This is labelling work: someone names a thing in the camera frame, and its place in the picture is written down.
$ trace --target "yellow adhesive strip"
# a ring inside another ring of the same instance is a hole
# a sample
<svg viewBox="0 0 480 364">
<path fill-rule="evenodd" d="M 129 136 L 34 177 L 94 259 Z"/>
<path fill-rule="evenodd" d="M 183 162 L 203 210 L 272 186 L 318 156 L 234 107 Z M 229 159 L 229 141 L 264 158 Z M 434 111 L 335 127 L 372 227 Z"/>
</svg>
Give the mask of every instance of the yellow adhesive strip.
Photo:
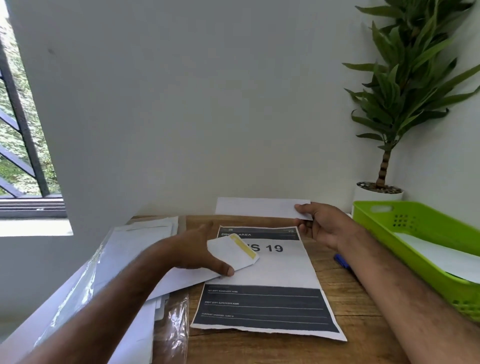
<svg viewBox="0 0 480 364">
<path fill-rule="evenodd" d="M 245 253 L 247 253 L 250 258 L 255 259 L 256 257 L 255 252 L 252 249 L 250 249 L 250 247 L 247 244 L 245 244 L 242 240 L 240 240 L 238 235 L 235 235 L 235 234 L 230 235 L 230 239 L 233 240 L 235 244 L 238 245 Z"/>
</svg>

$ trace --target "sunlight on window sill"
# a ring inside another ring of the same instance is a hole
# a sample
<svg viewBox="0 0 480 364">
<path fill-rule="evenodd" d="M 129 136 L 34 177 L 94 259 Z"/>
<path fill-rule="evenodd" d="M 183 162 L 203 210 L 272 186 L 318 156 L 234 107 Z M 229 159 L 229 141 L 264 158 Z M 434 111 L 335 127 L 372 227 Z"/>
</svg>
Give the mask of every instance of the sunlight on window sill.
<svg viewBox="0 0 480 364">
<path fill-rule="evenodd" d="M 73 235 L 67 218 L 0 219 L 0 237 Z"/>
</svg>

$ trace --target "wooden tabletop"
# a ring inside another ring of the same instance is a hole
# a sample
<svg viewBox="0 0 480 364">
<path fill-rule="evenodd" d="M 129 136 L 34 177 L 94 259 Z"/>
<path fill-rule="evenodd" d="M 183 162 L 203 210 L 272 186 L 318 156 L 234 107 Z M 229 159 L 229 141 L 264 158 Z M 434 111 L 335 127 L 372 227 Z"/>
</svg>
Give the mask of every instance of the wooden tabletop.
<svg viewBox="0 0 480 364">
<path fill-rule="evenodd" d="M 197 228 L 209 220 L 214 221 L 209 239 L 216 237 L 219 225 L 269 228 L 292 226 L 290 219 L 215 215 L 188 216 L 187 229 Z M 314 336 L 190 328 L 187 364 L 409 363 L 387 322 L 365 290 L 333 260 L 335 253 L 311 239 L 302 240 L 348 342 Z M 202 287 L 203 284 L 198 284 L 188 289 L 190 322 L 195 315 Z M 155 364 L 172 362 L 158 359 L 154 359 Z"/>
</svg>

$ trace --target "green basket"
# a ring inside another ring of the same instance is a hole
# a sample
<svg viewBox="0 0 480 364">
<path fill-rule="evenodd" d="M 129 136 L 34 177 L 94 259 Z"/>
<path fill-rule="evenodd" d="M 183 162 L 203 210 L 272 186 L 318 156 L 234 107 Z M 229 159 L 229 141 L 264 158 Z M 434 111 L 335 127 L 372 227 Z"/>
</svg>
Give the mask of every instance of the green basket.
<svg viewBox="0 0 480 364">
<path fill-rule="evenodd" d="M 480 256 L 480 231 L 431 207 L 408 201 L 357 201 L 353 219 L 455 308 L 480 321 L 480 284 L 452 276 L 399 239 L 395 232 Z"/>
</svg>

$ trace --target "white plant pot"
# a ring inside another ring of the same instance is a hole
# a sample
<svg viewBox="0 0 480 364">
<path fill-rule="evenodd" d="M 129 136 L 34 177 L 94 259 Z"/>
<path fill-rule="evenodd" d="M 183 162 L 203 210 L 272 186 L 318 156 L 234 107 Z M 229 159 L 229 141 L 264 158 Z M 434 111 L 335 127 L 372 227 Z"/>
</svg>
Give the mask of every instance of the white plant pot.
<svg viewBox="0 0 480 364">
<path fill-rule="evenodd" d="M 353 201 L 400 201 L 403 198 L 403 191 L 399 194 L 383 194 L 381 192 L 374 192 L 365 190 L 357 184 L 355 184 L 355 193 L 353 195 Z"/>
</svg>

